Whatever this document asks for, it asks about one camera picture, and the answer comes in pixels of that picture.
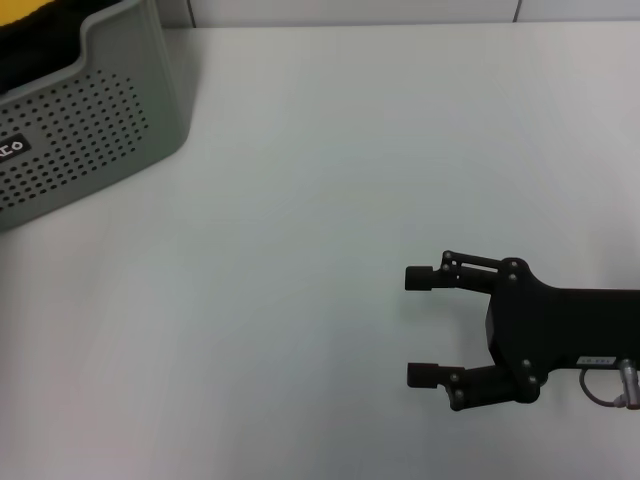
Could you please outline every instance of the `white tabletop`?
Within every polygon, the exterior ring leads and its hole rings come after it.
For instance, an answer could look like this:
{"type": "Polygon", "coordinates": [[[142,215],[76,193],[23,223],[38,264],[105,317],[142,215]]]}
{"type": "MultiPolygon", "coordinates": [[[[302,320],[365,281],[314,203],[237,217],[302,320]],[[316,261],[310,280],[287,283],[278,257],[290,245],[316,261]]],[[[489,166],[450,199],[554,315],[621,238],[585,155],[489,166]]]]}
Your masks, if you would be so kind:
{"type": "Polygon", "coordinates": [[[169,40],[186,145],[0,237],[2,478],[637,478],[640,416],[575,371],[407,388],[491,360],[487,297],[403,279],[453,249],[640,288],[640,24],[169,40]]]}

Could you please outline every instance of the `gray plastic bin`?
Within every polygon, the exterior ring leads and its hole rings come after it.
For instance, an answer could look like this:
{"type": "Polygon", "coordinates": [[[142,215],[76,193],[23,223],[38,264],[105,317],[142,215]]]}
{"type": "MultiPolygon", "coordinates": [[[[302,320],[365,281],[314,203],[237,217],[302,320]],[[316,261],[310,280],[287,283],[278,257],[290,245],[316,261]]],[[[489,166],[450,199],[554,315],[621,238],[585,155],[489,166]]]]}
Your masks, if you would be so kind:
{"type": "Polygon", "coordinates": [[[0,96],[0,230],[161,160],[185,141],[154,0],[88,17],[73,65],[0,96]]]}

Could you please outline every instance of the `label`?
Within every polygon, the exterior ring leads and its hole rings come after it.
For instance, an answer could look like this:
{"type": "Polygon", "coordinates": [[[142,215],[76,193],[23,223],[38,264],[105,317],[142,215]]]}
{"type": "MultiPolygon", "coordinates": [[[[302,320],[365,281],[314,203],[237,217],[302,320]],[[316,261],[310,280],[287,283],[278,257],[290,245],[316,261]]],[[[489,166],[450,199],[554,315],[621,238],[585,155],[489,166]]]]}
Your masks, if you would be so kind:
{"type": "Polygon", "coordinates": [[[31,145],[21,133],[0,140],[0,163],[31,150],[31,145]]]}
{"type": "Polygon", "coordinates": [[[613,365],[616,363],[616,357],[580,357],[576,365],[613,365]]]}

